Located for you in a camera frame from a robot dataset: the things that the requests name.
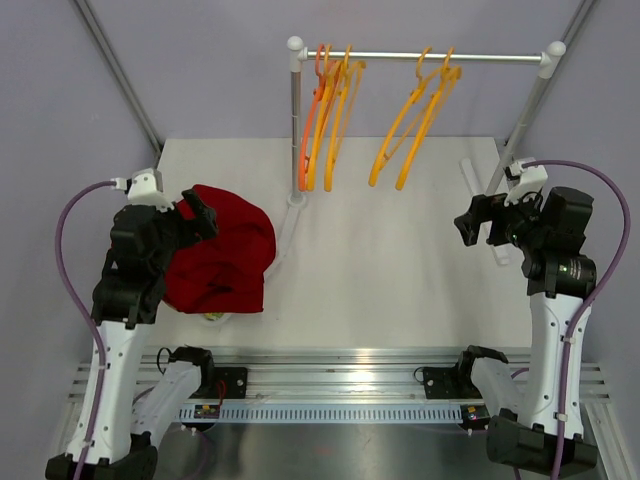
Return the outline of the red skirt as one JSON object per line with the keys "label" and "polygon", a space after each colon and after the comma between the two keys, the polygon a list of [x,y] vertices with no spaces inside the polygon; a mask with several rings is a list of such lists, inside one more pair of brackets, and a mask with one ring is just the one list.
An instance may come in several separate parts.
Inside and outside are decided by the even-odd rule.
{"label": "red skirt", "polygon": [[215,210],[219,233],[175,253],[164,302],[185,314],[262,312],[264,273],[276,258],[270,218],[230,191],[203,184],[193,190]]}

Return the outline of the yellow hanger of red skirt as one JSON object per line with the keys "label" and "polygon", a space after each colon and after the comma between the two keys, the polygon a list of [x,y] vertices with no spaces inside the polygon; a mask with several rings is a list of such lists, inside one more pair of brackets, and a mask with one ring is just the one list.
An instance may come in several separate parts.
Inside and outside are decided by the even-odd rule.
{"label": "yellow hanger of red skirt", "polygon": [[431,51],[431,47],[427,47],[421,54],[418,59],[416,66],[416,77],[418,78],[418,85],[412,91],[409,99],[401,109],[398,114],[396,120],[394,121],[392,130],[395,130],[404,119],[406,114],[409,112],[410,107],[417,103],[424,95],[429,86],[429,83],[436,77],[436,75],[440,76],[440,82],[436,90],[431,93],[429,102],[422,108],[418,116],[410,123],[407,127],[406,131],[402,134],[396,145],[392,148],[391,154],[394,154],[402,142],[406,139],[406,137],[412,132],[417,122],[420,122],[420,125],[415,133],[414,142],[409,150],[409,153],[406,157],[404,165],[398,175],[395,188],[397,190],[402,190],[405,182],[409,176],[410,168],[413,163],[413,160],[422,144],[424,139],[426,138],[431,126],[435,122],[441,108],[449,98],[449,95],[453,91],[457,81],[462,76],[462,68],[460,66],[451,66],[449,64],[451,57],[455,51],[454,47],[451,47],[443,60],[442,65],[432,71],[427,77],[423,78],[421,76],[421,66],[423,60],[426,58],[426,55]]}

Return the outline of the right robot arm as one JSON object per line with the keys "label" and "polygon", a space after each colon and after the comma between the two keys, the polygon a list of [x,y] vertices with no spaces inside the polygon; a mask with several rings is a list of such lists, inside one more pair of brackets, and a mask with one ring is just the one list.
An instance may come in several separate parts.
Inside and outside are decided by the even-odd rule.
{"label": "right robot arm", "polygon": [[471,362],[454,371],[456,389],[481,394],[491,415],[490,461],[552,479],[593,469],[598,450],[584,439],[579,406],[580,356],[594,291],[595,263],[581,253],[593,212],[591,196],[569,187],[548,195],[527,192],[514,203],[506,195],[472,198],[454,220],[465,245],[477,243],[480,226],[491,225],[491,246],[511,244],[524,256],[532,320],[527,384],[519,389],[506,357],[470,347]]}

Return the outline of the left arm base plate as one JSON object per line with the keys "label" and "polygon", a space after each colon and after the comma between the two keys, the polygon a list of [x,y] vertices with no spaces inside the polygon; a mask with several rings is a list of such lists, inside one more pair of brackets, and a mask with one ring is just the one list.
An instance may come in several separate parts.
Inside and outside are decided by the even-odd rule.
{"label": "left arm base plate", "polygon": [[245,399],[248,373],[246,367],[215,367],[213,376],[194,394],[194,397],[218,399],[223,390],[225,400]]}

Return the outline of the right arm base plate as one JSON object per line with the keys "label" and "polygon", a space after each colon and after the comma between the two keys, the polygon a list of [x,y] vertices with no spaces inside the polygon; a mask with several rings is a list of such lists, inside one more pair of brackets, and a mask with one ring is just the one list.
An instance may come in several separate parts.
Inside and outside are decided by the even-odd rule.
{"label": "right arm base plate", "polygon": [[471,382],[471,374],[457,367],[418,367],[414,379],[429,400],[479,400],[482,395]]}

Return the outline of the yellow hanger of lemon skirt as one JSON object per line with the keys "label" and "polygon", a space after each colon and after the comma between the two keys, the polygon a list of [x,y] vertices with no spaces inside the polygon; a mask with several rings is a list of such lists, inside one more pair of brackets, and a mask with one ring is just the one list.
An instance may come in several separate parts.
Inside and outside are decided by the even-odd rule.
{"label": "yellow hanger of lemon skirt", "polygon": [[351,61],[353,45],[348,44],[342,59],[340,74],[338,76],[337,97],[334,122],[331,129],[329,148],[325,163],[324,190],[331,192],[333,187],[333,175],[339,153],[344,141],[356,98],[358,96],[362,76],[366,69],[366,62],[362,60]]}

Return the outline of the yellow hanger of tan skirt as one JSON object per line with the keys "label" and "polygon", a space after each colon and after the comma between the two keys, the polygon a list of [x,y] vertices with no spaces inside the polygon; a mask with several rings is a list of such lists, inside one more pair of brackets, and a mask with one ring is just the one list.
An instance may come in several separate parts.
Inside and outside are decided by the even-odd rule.
{"label": "yellow hanger of tan skirt", "polygon": [[[424,75],[424,74],[423,74],[423,72],[422,72],[422,66],[421,66],[421,76],[422,76],[423,78],[425,78],[425,77],[427,77],[428,75]],[[415,86],[415,88],[417,87],[417,85],[418,85],[418,78],[416,77],[416,86]],[[413,104],[413,105],[410,107],[409,112],[406,114],[406,116],[410,113],[411,109],[412,109],[416,104],[418,104],[418,103],[419,103],[419,102],[420,102],[420,101],[425,97],[425,95],[424,95],[424,96],[423,96],[423,97],[422,97],[422,98],[421,98],[417,103]],[[372,168],[371,168],[371,171],[370,171],[369,180],[368,180],[368,184],[369,184],[369,186],[370,186],[370,187],[375,187],[375,186],[377,185],[377,183],[378,183],[378,179],[379,179],[379,176],[380,176],[380,173],[381,173],[381,172],[382,172],[382,170],[386,167],[386,165],[388,164],[388,162],[391,160],[391,158],[394,156],[394,154],[397,152],[397,150],[400,148],[400,146],[403,144],[403,142],[406,140],[406,139],[405,139],[405,140],[402,142],[402,144],[399,146],[399,148],[396,150],[396,152],[395,152],[394,154],[391,154],[392,148],[396,145],[396,143],[398,142],[398,140],[400,139],[400,137],[402,136],[402,134],[406,131],[407,127],[410,125],[410,123],[411,123],[411,122],[416,118],[416,117],[415,117],[411,122],[409,122],[409,123],[407,124],[407,126],[405,127],[405,130],[404,130],[400,135],[398,135],[398,129],[403,125],[403,122],[405,121],[406,116],[404,117],[404,119],[401,121],[400,125],[399,125],[395,130],[392,130],[392,127],[393,127],[393,124],[394,124],[394,121],[396,120],[396,118],[394,119],[394,121],[393,121],[393,123],[392,123],[391,127],[389,128],[389,130],[388,130],[388,132],[387,132],[387,134],[386,134],[386,136],[385,136],[385,138],[384,138],[384,140],[383,140],[383,143],[382,143],[382,145],[381,145],[381,147],[380,147],[380,149],[379,149],[379,151],[378,151],[378,153],[377,153],[377,155],[376,155],[376,158],[375,158],[375,160],[374,160],[374,163],[373,163]],[[417,124],[416,124],[416,126],[414,127],[414,129],[413,129],[413,130],[416,130],[416,131],[417,131],[417,129],[418,129],[418,127],[419,127],[419,125],[420,125],[420,122],[417,122]]]}

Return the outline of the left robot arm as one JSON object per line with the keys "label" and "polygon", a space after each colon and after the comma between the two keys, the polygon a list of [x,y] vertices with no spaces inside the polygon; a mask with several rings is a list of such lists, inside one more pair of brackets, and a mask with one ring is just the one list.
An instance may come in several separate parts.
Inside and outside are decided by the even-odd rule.
{"label": "left robot arm", "polygon": [[116,213],[91,308],[80,309],[93,337],[89,383],[66,451],[48,460],[48,479],[150,479],[159,445],[191,395],[217,382],[209,351],[179,347],[161,380],[134,399],[143,351],[166,293],[174,255],[217,236],[216,212],[193,189],[189,215],[165,198],[132,200]]}

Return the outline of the lemon print skirt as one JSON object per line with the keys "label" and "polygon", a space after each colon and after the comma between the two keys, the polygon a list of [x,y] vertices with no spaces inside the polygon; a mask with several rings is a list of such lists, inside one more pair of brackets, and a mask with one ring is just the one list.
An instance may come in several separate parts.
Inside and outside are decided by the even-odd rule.
{"label": "lemon print skirt", "polygon": [[223,324],[230,318],[229,313],[206,313],[202,315],[203,319],[213,324]]}

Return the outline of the orange hanger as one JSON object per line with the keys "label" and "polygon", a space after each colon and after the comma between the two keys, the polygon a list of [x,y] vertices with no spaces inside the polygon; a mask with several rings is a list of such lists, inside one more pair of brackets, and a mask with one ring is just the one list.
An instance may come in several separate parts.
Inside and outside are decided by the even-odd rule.
{"label": "orange hanger", "polygon": [[317,124],[317,110],[326,89],[327,66],[321,66],[321,58],[326,53],[327,46],[324,43],[320,43],[317,46],[314,60],[314,71],[317,77],[317,85],[313,90],[313,100],[305,122],[298,158],[298,187],[302,192],[306,192],[311,189],[309,181],[315,174],[315,160],[313,159],[313,147],[315,145],[315,140],[314,135],[312,134],[312,128]]}

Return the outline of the yellow hanger of poppy skirt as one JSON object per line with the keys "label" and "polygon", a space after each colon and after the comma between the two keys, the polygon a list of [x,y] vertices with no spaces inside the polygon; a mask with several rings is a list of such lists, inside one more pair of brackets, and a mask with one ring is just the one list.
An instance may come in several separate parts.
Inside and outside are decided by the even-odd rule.
{"label": "yellow hanger of poppy skirt", "polygon": [[334,107],[338,105],[337,84],[338,84],[338,76],[340,74],[340,67],[341,67],[342,60],[331,60],[330,53],[331,53],[332,46],[330,44],[326,46],[327,46],[327,53],[324,54],[323,57],[321,58],[321,66],[324,66],[324,65],[327,66],[326,89],[317,110],[317,120],[316,120],[317,124],[312,128],[312,134],[314,135],[314,140],[315,140],[315,145],[313,147],[313,159],[315,160],[315,174],[311,177],[311,180],[309,181],[311,189],[306,192],[313,191],[315,188],[316,166],[317,166],[318,155],[320,153],[321,146],[323,144],[325,135],[329,127],[331,114],[334,111]]}

